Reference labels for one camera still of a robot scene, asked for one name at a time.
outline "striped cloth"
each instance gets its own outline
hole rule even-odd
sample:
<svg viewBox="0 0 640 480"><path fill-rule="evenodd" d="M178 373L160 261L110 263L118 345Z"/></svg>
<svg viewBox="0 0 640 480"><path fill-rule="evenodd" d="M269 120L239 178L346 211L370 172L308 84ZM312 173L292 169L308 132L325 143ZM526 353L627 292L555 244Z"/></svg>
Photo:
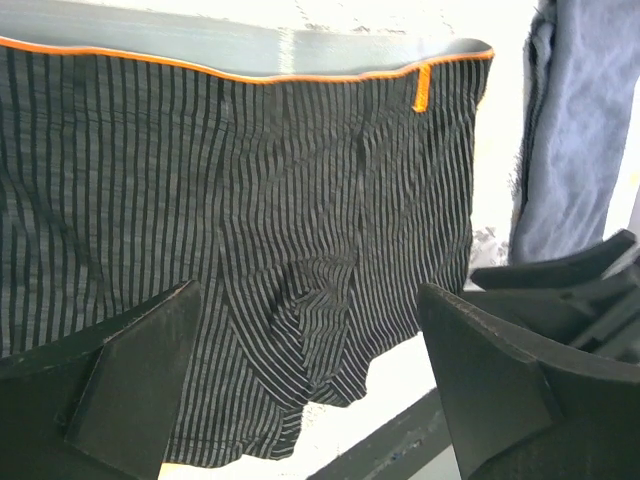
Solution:
<svg viewBox="0 0 640 480"><path fill-rule="evenodd" d="M198 279L166 461L291 455L417 333L417 285L462 287L490 51L331 82L62 53L0 47L0 354Z"/></svg>

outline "orange trim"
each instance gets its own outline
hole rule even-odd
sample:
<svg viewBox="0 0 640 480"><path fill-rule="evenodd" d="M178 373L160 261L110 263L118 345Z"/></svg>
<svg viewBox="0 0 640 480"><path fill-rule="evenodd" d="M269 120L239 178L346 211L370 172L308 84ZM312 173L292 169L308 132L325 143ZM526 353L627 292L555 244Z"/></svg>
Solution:
<svg viewBox="0 0 640 480"><path fill-rule="evenodd" d="M418 86L418 96L416 97L416 104L414 110L416 112L424 112L427 109L429 100L429 78L431 66L457 62L463 60L489 60L493 58L494 51L489 49L483 52L463 53L455 55L443 55L441 57L429 58L421 60L419 62L411 63L405 67L397 70L379 71L379 72L367 72L358 75L272 75L268 77L249 77L245 75L236 75L232 73L225 73L215 68L205 67L196 63L185 62L182 60L175 60L166 57L160 57L156 55L148 55L144 53L127 52L124 50L114 50L110 48L102 47L56 47L50 45L41 45L37 43L23 42L20 40L13 40L11 38L0 36L0 46L15 48L17 50L32 52L32 53L45 53L50 55L104 55L107 57L126 58L129 60L140 60L144 62L157 63L161 65L168 65L172 67L187 68L189 70L195 70L198 72L214 75L226 80L233 80L236 82L251 83L256 85L269 85L281 82L322 82L322 83L351 83L361 82L363 80L372 79L391 79L400 78L416 70L420 70L420 79Z"/></svg>
<svg viewBox="0 0 640 480"><path fill-rule="evenodd" d="M420 75L418 76L418 89L416 92L416 101L413 104L413 110L417 113L427 111L429 106L429 87L431 86L431 65L425 64L420 66Z"/></svg>

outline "blue-gray towel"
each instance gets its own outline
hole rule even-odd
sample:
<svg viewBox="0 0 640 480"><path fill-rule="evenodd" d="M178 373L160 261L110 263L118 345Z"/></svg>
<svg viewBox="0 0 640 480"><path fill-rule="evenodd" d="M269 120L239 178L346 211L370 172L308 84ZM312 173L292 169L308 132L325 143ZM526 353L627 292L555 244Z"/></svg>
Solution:
<svg viewBox="0 0 640 480"><path fill-rule="evenodd" d="M546 1L527 52L514 264L563 257L602 240L640 75L640 1Z"/></svg>

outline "robotic claw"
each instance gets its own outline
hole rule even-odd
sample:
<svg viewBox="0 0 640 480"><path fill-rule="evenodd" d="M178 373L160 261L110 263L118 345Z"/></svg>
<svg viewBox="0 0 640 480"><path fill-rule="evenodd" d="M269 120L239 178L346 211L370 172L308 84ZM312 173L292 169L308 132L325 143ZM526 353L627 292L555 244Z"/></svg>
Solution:
<svg viewBox="0 0 640 480"><path fill-rule="evenodd" d="M437 390L311 478L639 478L635 236L472 280L419 292Z"/></svg>

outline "gray cloth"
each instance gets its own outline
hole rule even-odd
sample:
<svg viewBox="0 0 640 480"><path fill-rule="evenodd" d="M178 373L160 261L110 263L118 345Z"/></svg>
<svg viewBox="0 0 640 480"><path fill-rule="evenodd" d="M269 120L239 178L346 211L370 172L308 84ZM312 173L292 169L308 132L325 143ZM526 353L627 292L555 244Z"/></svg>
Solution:
<svg viewBox="0 0 640 480"><path fill-rule="evenodd" d="M640 2L547 2L527 47L531 87L514 264L602 240L640 75Z"/></svg>

